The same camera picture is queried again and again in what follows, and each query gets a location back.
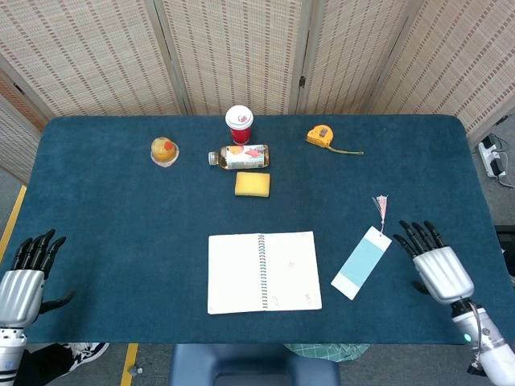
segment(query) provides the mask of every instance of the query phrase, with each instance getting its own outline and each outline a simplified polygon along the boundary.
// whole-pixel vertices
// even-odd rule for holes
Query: light blue tag
[[[353,300],[391,242],[391,239],[370,227],[331,284]]]

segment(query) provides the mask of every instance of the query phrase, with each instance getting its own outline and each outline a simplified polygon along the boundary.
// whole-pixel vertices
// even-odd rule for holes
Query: spiral binding
[[[261,277],[261,301],[263,309],[268,308],[268,284],[266,282],[266,248],[265,235],[257,235],[257,247],[259,250],[259,274]]]

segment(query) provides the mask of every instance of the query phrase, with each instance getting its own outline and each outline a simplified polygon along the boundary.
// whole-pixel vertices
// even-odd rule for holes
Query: woven screen panel
[[[301,113],[358,113],[377,81],[409,2],[328,0]]]
[[[180,114],[143,0],[0,1],[0,52],[57,116]]]
[[[9,103],[11,103],[26,119],[28,119],[36,129],[43,131],[47,122],[35,113],[34,110],[32,110],[32,108],[19,96],[18,92],[13,91],[13,89],[3,79],[0,79],[0,94],[6,98]]]
[[[371,113],[454,115],[470,135],[515,93],[514,42],[514,0],[426,0]]]
[[[287,113],[300,0],[164,0],[195,114]]]
[[[0,167],[25,184],[31,177],[39,136],[0,105]]]

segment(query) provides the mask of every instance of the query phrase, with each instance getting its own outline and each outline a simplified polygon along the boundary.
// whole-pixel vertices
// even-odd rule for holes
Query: pink tassel
[[[386,203],[388,201],[388,196],[380,195],[379,197],[376,197],[375,199],[372,197],[373,203],[376,204],[377,210],[379,211],[379,214],[381,215],[381,234],[383,233],[383,230],[385,229],[385,217],[386,217]]]

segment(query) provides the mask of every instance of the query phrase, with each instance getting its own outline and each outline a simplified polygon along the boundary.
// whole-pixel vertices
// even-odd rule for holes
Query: white cup lid
[[[231,129],[243,130],[252,125],[253,122],[252,111],[248,107],[236,105],[231,107],[225,113],[225,123]]]

